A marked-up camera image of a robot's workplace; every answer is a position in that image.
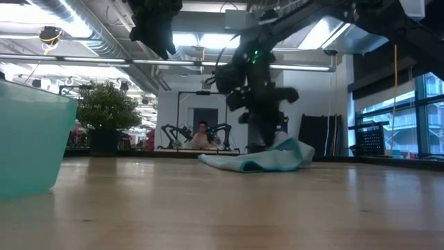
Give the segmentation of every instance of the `plant pot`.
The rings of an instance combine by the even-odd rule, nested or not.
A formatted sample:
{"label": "plant pot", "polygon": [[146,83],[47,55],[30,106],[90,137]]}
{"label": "plant pot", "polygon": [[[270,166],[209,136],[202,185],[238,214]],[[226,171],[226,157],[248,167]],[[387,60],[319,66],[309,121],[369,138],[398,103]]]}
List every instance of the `plant pot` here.
{"label": "plant pot", "polygon": [[89,145],[91,156],[113,157],[117,155],[120,132],[93,129],[89,134],[91,135]]}

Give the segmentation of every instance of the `ceiling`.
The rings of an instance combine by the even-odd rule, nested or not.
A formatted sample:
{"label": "ceiling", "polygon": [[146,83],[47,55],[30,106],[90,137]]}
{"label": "ceiling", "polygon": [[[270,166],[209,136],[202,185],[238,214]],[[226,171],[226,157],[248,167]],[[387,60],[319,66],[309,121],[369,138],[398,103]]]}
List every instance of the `ceiling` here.
{"label": "ceiling", "polygon": [[[122,0],[64,0],[73,12],[69,22],[56,12],[38,6],[12,4],[34,0],[0,0],[0,53],[75,57],[143,58],[158,59],[147,47],[131,42],[129,32],[134,26],[130,8]],[[48,6],[60,4],[59,0],[47,0]],[[256,24],[255,15],[261,10],[279,6],[280,13],[295,8],[301,0],[263,1],[183,1],[183,8],[173,19],[174,43],[178,51],[171,55],[174,60],[204,60],[214,62],[229,39],[238,30]],[[45,26],[55,26],[64,32],[56,46],[49,49],[39,38]],[[279,43],[274,49],[277,64],[330,66],[331,58],[319,48],[331,38],[343,23],[325,17]],[[106,40],[108,54],[97,48],[98,40]],[[363,53],[384,44],[382,37],[347,26],[326,49],[343,53]],[[229,43],[221,62],[229,62],[239,41]],[[0,59],[0,70],[7,71],[9,80],[31,84],[32,79],[44,78],[55,85],[68,82],[81,85],[88,81],[128,81],[129,91],[142,100],[146,93],[159,91],[197,91],[201,81],[210,77],[212,67],[110,65],[103,63],[53,65],[37,64],[35,61]],[[280,71],[273,70],[272,77]]]}

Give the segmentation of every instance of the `ductwork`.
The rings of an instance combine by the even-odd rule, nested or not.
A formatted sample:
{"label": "ductwork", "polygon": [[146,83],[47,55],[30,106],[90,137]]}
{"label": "ductwork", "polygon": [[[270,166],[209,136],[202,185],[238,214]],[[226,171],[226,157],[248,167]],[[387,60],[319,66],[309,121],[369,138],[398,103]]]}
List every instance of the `ductwork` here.
{"label": "ductwork", "polygon": [[[94,42],[83,42],[98,56],[104,58],[129,58],[130,54],[116,41],[111,33],[97,19],[81,0],[27,0],[32,5],[60,18],[68,25],[78,25],[85,30],[89,29],[91,35],[88,37]],[[157,94],[159,86],[155,80],[145,74],[138,66],[130,65],[121,68],[121,71],[127,73],[131,80],[143,91]]]}

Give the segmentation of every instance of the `window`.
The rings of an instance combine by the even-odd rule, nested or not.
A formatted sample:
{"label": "window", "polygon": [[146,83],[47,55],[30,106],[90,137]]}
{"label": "window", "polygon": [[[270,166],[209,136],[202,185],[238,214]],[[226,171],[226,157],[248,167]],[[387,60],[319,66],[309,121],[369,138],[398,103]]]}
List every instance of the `window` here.
{"label": "window", "polygon": [[[385,109],[385,108],[391,108],[393,107],[395,99],[389,99],[386,101],[383,101],[381,103],[375,104],[373,106],[364,108],[361,112],[362,114],[366,114],[369,112]],[[404,103],[413,103],[415,101],[415,91],[410,91],[405,94],[401,94],[396,97],[396,105],[404,104]]]}
{"label": "window", "polygon": [[426,98],[444,94],[444,83],[432,73],[424,75]]}
{"label": "window", "polygon": [[444,154],[444,102],[427,106],[427,128],[429,133],[429,152]]}
{"label": "window", "polygon": [[[384,137],[386,149],[391,149],[391,135],[392,135],[392,112],[381,115],[374,115],[364,117],[362,122],[364,124],[372,122],[390,122],[389,125],[384,126]],[[393,128],[393,149],[408,151],[411,153],[418,152],[418,136],[416,132],[416,112],[414,108],[404,110],[396,110],[395,112],[395,127]]]}

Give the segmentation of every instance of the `green plant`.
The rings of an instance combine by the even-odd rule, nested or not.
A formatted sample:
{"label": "green plant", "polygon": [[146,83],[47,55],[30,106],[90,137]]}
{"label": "green plant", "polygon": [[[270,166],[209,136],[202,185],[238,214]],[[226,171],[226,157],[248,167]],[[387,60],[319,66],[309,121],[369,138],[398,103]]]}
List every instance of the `green plant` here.
{"label": "green plant", "polygon": [[91,81],[90,85],[79,88],[79,93],[77,120],[84,128],[122,130],[142,122],[136,111],[138,103],[116,89],[111,81],[103,84]]}

